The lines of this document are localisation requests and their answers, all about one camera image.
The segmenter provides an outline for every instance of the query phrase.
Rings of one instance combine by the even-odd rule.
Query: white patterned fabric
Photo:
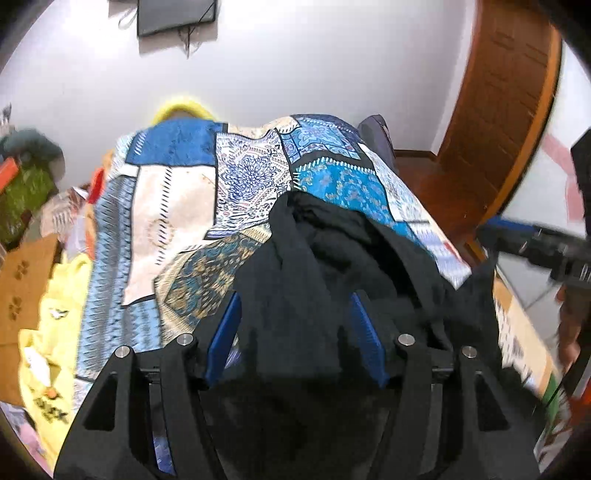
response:
[[[107,174],[107,181],[113,180],[119,175],[126,175],[128,177],[136,177],[138,175],[138,167],[135,165],[128,165],[125,163],[127,158],[127,152],[131,146],[131,142],[134,140],[135,133],[124,135],[117,139],[115,150],[113,152],[113,158],[111,167]]]
[[[397,222],[417,222],[428,219],[425,208],[400,180],[396,174],[388,168],[384,161],[363,144],[359,144],[361,150],[374,164],[375,173],[386,189],[386,197],[390,212]]]
[[[215,168],[139,168],[132,206],[132,257],[122,304],[154,294],[154,278],[213,223]]]
[[[252,138],[253,140],[258,140],[259,138],[262,138],[265,135],[267,135],[268,131],[274,128],[276,128],[280,134],[288,134],[298,126],[298,122],[293,117],[284,116],[258,128],[237,127],[236,125],[228,125],[228,133],[238,134],[244,137]]]
[[[470,275],[470,267],[462,260],[460,254],[443,235],[435,221],[429,216],[430,222],[409,223],[420,242],[435,258],[439,273],[455,288],[458,288]]]
[[[288,190],[290,171],[275,130],[253,140],[218,134],[216,214],[207,239],[266,222],[277,197]]]

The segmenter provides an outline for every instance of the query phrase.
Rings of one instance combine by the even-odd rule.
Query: white wall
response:
[[[589,127],[591,82],[573,51],[563,44],[558,88],[544,136],[553,136],[566,151]],[[567,214],[565,169],[556,162],[557,156],[543,147],[544,144],[543,137],[503,217],[543,223],[584,236],[582,216],[569,218]],[[552,344],[558,326],[558,305],[554,302],[557,287],[550,288],[548,271],[505,256],[499,260],[499,265],[526,307],[541,338]]]
[[[452,81],[447,91],[447,99],[443,105],[443,112],[439,120],[439,126],[435,132],[435,138],[431,145],[431,151],[437,155],[443,138],[447,132],[447,127],[452,119],[453,111],[456,108],[457,98],[460,95],[460,89],[464,81],[464,74],[470,57],[472,47],[472,34],[476,22],[476,0],[465,0],[464,19],[462,23],[462,32],[458,38],[459,47],[457,49],[456,65],[453,69]]]
[[[118,4],[55,0],[0,73],[0,105],[12,102],[17,125],[61,145],[60,187],[88,181],[119,135],[178,95],[245,126],[302,112],[357,124],[381,113],[396,148],[430,150],[450,85],[461,83],[473,3],[222,0],[217,25],[200,33],[214,40],[186,59],[176,32],[138,42],[135,24],[120,30]]]

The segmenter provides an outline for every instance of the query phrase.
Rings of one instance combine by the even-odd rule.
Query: blue patterned fabric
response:
[[[160,348],[160,318],[154,299],[122,307],[131,261],[131,204],[135,178],[107,184],[95,204],[95,262],[80,326],[76,374],[96,378],[119,345],[136,352]]]
[[[359,160],[354,144],[345,138],[335,124],[306,117],[298,118],[298,123],[298,128],[281,135],[290,163],[298,161],[304,154],[318,150],[328,150]]]
[[[324,115],[320,113],[304,113],[299,115],[293,115],[293,118],[296,120],[307,119],[308,121],[322,121],[329,124],[332,124],[334,127],[338,128],[339,131],[343,134],[343,136],[349,140],[352,145],[357,145],[358,143],[362,142],[361,136],[359,135],[359,131],[351,124],[341,120],[340,118],[334,115]]]
[[[223,124],[211,120],[167,120],[135,136],[126,163],[138,166],[215,166],[216,133],[222,131]]]
[[[297,167],[296,188],[349,210],[363,212],[411,240],[418,242],[405,222],[395,222],[388,209],[383,185],[375,172],[323,157]]]
[[[291,181],[277,131],[253,140],[219,134],[216,142],[217,199],[207,239],[223,238],[268,220],[277,197]]]

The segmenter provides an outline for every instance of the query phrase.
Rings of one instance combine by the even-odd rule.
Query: yellow cloth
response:
[[[38,330],[20,330],[18,334],[22,400],[36,423],[52,470],[73,420],[76,352],[91,269],[92,262],[86,254],[69,263],[56,264],[39,304]],[[36,361],[47,361],[50,385],[44,385],[44,375],[31,370],[26,356],[26,352],[31,355],[31,350],[25,350],[27,347],[33,347],[40,355],[34,354]]]

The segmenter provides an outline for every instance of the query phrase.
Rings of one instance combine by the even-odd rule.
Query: orange object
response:
[[[97,168],[92,174],[90,181],[90,190],[86,201],[91,205],[95,204],[100,198],[105,189],[105,169],[103,167]]]
[[[4,191],[6,186],[17,176],[18,165],[12,157],[8,157],[2,164],[0,164],[0,193]]]

